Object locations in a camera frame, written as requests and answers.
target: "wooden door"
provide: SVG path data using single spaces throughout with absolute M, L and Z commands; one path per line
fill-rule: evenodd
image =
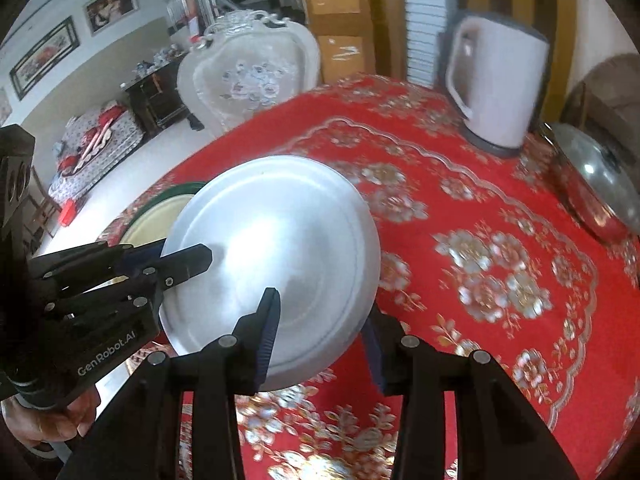
M 376 73 L 369 0 L 305 0 L 308 27 L 320 46 L 322 79 Z

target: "framed picture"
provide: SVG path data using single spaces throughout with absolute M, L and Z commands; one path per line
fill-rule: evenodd
M 69 16 L 51 29 L 9 72 L 18 99 L 22 101 L 49 70 L 79 45 L 74 22 Z
M 109 27 L 111 23 L 117 22 L 134 10 L 138 10 L 136 0 L 92 0 L 84 6 L 84 14 L 92 35 Z
M 6 90 L 2 87 L 0 88 L 0 126 L 6 122 L 12 111 L 9 98 L 6 95 Z

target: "white ornate chair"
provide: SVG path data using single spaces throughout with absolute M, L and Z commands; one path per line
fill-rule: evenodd
M 207 27 L 182 60 L 178 92 L 215 136 L 311 90 L 320 51 L 306 27 L 263 10 L 235 10 Z

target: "patterned tablecloth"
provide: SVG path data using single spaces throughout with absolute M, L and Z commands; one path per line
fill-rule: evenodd
M 466 143 L 457 124 L 442 95 L 410 84 L 358 76 L 321 87 L 193 155 L 102 238 L 116 243 L 175 184 L 275 153 L 324 162 L 376 219 L 380 308 L 436 348 L 491 352 L 580 477 L 593 479 L 640 412 L 636 248 L 607 250 L 580 229 L 546 189 L 532 139 L 519 160 L 500 160 Z M 390 475 L 400 402 L 376 391 L 359 339 L 318 376 L 236 406 L 251 480 Z M 447 478 L 456 478 L 451 402 L 447 415 Z M 189 469 L 188 403 L 182 432 Z

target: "tiled floor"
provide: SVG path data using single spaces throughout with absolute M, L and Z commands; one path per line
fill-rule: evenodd
M 172 124 L 140 146 L 87 195 L 78 216 L 45 240 L 38 254 L 95 242 L 104 229 L 140 194 L 169 170 L 214 140 L 207 130 L 195 132 L 186 120 Z

